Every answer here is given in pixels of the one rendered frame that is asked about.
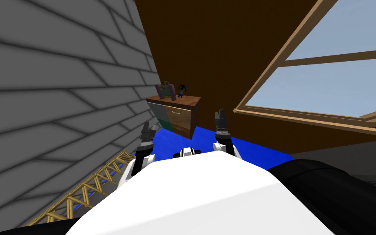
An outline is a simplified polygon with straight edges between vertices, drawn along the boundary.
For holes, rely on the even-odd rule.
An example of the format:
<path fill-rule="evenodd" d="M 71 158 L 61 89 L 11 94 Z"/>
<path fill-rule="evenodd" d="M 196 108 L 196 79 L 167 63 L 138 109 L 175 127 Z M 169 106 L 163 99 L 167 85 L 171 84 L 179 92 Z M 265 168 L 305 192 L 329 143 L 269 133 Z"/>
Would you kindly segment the wooden framed window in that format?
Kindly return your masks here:
<path fill-rule="evenodd" d="M 376 135 L 376 0 L 317 0 L 234 112 Z"/>

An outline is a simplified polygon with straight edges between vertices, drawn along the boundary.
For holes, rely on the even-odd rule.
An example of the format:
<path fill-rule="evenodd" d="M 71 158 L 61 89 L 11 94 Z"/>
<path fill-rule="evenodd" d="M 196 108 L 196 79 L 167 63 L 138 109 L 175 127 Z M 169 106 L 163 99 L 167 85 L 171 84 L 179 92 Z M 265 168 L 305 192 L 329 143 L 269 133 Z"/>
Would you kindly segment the yellow wooden ladder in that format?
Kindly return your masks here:
<path fill-rule="evenodd" d="M 97 202 L 91 198 L 96 194 L 108 196 L 107 186 L 117 186 L 125 168 L 134 159 L 134 155 L 123 151 L 27 225 L 73 219 L 79 208 L 93 208 Z"/>

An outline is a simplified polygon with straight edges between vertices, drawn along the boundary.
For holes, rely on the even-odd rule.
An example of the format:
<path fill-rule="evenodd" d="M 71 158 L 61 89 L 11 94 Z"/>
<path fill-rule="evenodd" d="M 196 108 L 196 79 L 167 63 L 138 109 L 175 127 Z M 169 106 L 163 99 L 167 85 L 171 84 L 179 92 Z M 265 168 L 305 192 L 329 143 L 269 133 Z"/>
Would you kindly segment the blue rug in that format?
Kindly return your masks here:
<path fill-rule="evenodd" d="M 140 144 L 142 125 L 127 130 L 121 125 L 83 133 L 83 137 L 69 145 L 68 150 L 57 153 L 56 156 L 73 160 L 74 164 L 68 169 L 69 177 L 65 182 L 74 183 L 68 190 L 75 188 L 81 181 L 89 177 L 96 170 L 104 166 L 122 151 L 133 154 Z M 259 143 L 263 137 L 253 137 L 252 131 L 244 128 L 232 130 L 232 140 L 241 156 L 252 164 L 269 169 L 281 163 L 292 160 L 289 154 L 269 148 L 269 142 Z M 188 139 L 161 129 L 154 137 L 153 154 L 156 160 L 170 159 L 172 154 L 185 147 L 192 147 L 203 152 L 212 151 L 215 133 L 211 130 L 196 127 L 192 139 Z"/>

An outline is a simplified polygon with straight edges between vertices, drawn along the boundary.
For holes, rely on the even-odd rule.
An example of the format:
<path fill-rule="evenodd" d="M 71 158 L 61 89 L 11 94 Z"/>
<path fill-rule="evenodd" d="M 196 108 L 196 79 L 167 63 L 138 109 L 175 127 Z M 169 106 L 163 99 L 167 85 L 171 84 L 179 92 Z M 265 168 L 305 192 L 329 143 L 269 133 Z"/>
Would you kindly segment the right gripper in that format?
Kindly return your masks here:
<path fill-rule="evenodd" d="M 216 132 L 227 132 L 228 131 L 228 119 L 226 118 L 226 113 L 223 109 L 219 110 L 219 113 L 215 113 L 215 126 Z"/>

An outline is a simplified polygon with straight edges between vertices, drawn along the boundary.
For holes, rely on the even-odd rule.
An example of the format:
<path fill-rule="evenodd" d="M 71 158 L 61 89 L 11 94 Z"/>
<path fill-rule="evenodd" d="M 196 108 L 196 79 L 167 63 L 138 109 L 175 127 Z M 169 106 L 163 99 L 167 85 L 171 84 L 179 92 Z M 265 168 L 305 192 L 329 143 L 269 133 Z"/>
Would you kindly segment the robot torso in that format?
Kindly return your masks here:
<path fill-rule="evenodd" d="M 66 235 L 334 235 L 274 175 L 222 151 L 150 163 Z"/>

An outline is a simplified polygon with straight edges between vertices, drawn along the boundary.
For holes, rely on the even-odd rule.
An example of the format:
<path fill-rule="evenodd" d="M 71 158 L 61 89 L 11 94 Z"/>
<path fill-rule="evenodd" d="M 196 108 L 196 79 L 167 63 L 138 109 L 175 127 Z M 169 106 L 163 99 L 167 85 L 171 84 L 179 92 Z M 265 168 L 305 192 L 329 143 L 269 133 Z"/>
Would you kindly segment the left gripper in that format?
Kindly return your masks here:
<path fill-rule="evenodd" d="M 149 128 L 149 121 L 146 121 L 141 131 L 141 142 L 152 142 L 156 132 L 157 131 L 155 129 Z"/>

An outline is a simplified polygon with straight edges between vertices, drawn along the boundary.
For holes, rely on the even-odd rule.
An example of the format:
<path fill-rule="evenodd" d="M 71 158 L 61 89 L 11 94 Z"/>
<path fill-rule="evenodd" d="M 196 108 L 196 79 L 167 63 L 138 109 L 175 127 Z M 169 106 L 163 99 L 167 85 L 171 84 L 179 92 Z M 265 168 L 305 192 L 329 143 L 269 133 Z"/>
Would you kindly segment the brown wooden dresser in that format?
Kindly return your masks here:
<path fill-rule="evenodd" d="M 155 86 L 157 96 L 146 98 L 147 104 L 162 128 L 177 135 L 192 139 L 197 127 L 200 97 L 186 96 L 186 86 L 176 89 L 165 81 Z"/>

